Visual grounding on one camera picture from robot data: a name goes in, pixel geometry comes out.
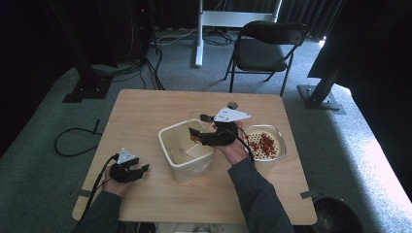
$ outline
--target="clear plastic container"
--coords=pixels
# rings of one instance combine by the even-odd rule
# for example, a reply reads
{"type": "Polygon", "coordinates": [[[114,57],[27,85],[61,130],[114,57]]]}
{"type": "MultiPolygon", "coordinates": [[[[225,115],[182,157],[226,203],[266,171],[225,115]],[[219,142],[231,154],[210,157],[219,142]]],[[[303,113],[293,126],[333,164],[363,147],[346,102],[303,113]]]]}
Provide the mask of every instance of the clear plastic container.
{"type": "MultiPolygon", "coordinates": [[[[190,126],[196,124],[191,120],[190,126]]],[[[215,149],[202,146],[190,139],[189,124],[183,121],[160,130],[158,133],[164,155],[179,183],[187,182],[204,174],[215,155],[215,149]]]]}

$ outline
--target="person's left hand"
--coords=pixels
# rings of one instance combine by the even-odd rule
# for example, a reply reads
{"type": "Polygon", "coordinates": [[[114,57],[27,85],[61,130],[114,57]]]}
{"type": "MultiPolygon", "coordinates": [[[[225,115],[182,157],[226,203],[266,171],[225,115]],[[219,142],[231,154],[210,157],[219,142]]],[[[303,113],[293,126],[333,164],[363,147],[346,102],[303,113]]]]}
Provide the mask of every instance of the person's left hand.
{"type": "Polygon", "coordinates": [[[103,181],[104,184],[103,184],[102,189],[103,191],[111,192],[122,198],[127,193],[127,190],[133,186],[134,182],[118,183],[115,180],[111,180],[110,178],[111,168],[112,168],[111,166],[106,167],[106,170],[104,171],[105,179],[103,181]]]}

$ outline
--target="black curtain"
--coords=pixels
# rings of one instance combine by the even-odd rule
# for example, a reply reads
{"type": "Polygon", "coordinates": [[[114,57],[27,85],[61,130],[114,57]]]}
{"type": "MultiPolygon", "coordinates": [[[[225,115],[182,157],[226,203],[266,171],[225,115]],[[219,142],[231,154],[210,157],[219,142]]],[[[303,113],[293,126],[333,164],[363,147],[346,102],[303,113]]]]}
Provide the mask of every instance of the black curtain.
{"type": "Polygon", "coordinates": [[[336,75],[412,197],[412,3],[348,0],[308,77],[336,75]]]}

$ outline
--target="black stand pole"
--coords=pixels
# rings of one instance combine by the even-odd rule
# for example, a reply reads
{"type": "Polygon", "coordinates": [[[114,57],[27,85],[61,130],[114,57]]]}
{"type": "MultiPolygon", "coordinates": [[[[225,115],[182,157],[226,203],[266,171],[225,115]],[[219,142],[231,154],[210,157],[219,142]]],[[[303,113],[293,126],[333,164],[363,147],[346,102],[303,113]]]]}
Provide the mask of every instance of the black stand pole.
{"type": "Polygon", "coordinates": [[[318,85],[299,85],[297,88],[308,109],[332,110],[335,114],[346,114],[342,105],[336,103],[330,92],[333,85],[342,73],[348,52],[345,51],[340,57],[332,73],[326,79],[321,79],[318,85]]]}
{"type": "Polygon", "coordinates": [[[104,99],[113,77],[100,78],[91,69],[87,61],[82,45],[73,29],[64,7],[59,0],[49,0],[51,8],[57,17],[59,25],[56,25],[57,34],[61,39],[71,60],[74,62],[80,78],[72,94],[66,95],[64,103],[80,103],[86,99],[104,99]]]}

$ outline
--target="white desk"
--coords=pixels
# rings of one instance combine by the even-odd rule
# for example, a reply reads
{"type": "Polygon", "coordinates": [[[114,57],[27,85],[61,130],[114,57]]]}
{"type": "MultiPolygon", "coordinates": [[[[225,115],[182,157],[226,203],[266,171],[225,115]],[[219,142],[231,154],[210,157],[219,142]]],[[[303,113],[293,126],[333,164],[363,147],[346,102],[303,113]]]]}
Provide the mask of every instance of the white desk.
{"type": "Polygon", "coordinates": [[[197,39],[196,67],[202,66],[203,26],[243,27],[255,20],[276,21],[282,0],[276,2],[273,14],[203,11],[203,0],[199,0],[199,35],[197,39]]]}

